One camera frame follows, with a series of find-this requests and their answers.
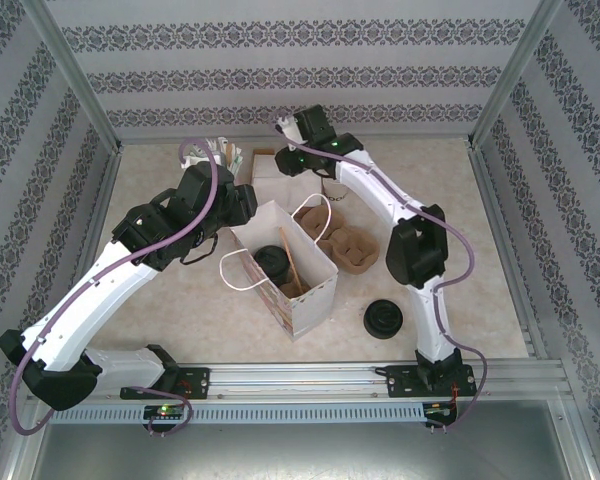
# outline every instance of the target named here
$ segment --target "metal bracket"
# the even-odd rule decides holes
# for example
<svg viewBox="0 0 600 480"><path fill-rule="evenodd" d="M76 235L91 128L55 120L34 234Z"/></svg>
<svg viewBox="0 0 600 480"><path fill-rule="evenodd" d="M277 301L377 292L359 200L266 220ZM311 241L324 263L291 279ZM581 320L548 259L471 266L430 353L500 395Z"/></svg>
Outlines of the metal bracket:
<svg viewBox="0 0 600 480"><path fill-rule="evenodd" d="M453 396L453 389L457 388L458 397L472 397L476 394L476 380L473 368L462 365L456 374L438 383L438 387L429 390L418 376L417 365L389 365L376 368L375 373L386 378L387 393L390 398L409 397L436 397Z"/></svg>
<svg viewBox="0 0 600 480"><path fill-rule="evenodd" d="M211 370L202 367L180 367L175 387L170 392L181 395L187 400L206 400L209 394ZM138 392L132 388L120 390L122 400L164 400L165 397Z"/></svg>

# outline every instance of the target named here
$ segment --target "white paper bag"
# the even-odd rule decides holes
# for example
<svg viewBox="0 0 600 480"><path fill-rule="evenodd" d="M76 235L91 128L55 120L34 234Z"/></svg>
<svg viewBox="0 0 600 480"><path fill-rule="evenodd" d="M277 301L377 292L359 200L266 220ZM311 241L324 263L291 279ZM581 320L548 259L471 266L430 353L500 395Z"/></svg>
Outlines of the white paper bag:
<svg viewBox="0 0 600 480"><path fill-rule="evenodd" d="M284 248L280 238L280 227L287 237L298 275L311 287L307 293L293 299L287 298L273 282L269 281L253 259L253 255L266 245ZM338 268L291 215L276 202L270 201L258 207L249 223L233 227L231 232L238 250L228 255L235 253L240 256L245 272L253 282L251 287L239 290L255 288L292 340L304 335L328 318L333 306ZM222 260L220 271L223 275Z"/></svg>

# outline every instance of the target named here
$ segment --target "bag handle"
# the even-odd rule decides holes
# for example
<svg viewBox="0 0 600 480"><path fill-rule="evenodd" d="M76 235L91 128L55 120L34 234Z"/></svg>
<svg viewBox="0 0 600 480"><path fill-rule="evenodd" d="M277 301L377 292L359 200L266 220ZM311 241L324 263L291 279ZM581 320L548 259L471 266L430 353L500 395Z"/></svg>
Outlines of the bag handle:
<svg viewBox="0 0 600 480"><path fill-rule="evenodd" d="M236 253L247 252L247 251L248 250L246 248L241 248L240 250L236 250L234 252L229 252L226 255L223 255L222 258L220 259L220 277L222 278L222 281L227 285L227 287L233 288L237 292L246 292L247 290L251 290L252 288L255 288L258 285L261 285L264 282L269 280L269 277L265 277L262 280L260 280L259 282L254 283L253 285L250 285L248 287L236 287L234 285L231 285L229 282L227 282L227 279L224 277L224 271L222 270L222 262L224 262L225 258L230 257L231 255L235 255Z"/></svg>
<svg viewBox="0 0 600 480"><path fill-rule="evenodd" d="M304 202L302 202L302 204L298 208L296 208L296 211L291 214L291 218L295 217L296 213L298 213L300 211L300 209L302 207L304 207L307 204L307 202L309 200L311 200L313 197L322 197L324 199L324 201L327 202L327 208L329 209L329 215L327 216L327 223L325 224L324 228L322 229L322 232L320 232L320 235L318 235L316 237L316 239L313 241L314 244L317 244L320 241L320 239L322 238L322 236L324 235L324 232L327 231L327 228L329 228L329 224L331 223L331 204L329 203L329 199L327 197L325 197L324 195L322 195L321 193L312 193L311 195L309 195L307 197L307 199Z"/></svg>

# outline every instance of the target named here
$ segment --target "black lid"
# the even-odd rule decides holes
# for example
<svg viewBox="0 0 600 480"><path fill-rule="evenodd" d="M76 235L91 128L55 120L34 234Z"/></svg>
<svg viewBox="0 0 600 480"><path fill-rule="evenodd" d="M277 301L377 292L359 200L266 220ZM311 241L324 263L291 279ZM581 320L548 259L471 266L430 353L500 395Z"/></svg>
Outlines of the black lid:
<svg viewBox="0 0 600 480"><path fill-rule="evenodd" d="M267 245L258 250L253 259L276 286L279 287L286 283L290 265L287 252L282 248L275 245Z"/></svg>
<svg viewBox="0 0 600 480"><path fill-rule="evenodd" d="M389 300L376 300L364 312L364 328L369 335L386 340L402 327L402 311Z"/></svg>

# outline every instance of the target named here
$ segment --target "patterned wallpaper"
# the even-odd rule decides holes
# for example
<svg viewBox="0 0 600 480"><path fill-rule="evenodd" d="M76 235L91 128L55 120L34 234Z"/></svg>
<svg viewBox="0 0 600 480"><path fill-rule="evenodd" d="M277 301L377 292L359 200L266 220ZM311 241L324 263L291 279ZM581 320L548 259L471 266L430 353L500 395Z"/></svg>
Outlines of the patterned wallpaper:
<svg viewBox="0 0 600 480"><path fill-rule="evenodd" d="M468 134L538 0L72 0L49 8L123 141L263 135L314 103L366 133Z"/></svg>
<svg viewBox="0 0 600 480"><path fill-rule="evenodd" d="M0 335L68 291L110 157L16 0L0 0ZM13 368L0 351L0 451Z"/></svg>
<svg viewBox="0 0 600 480"><path fill-rule="evenodd" d="M482 149L600 465L600 0L563 3Z"/></svg>

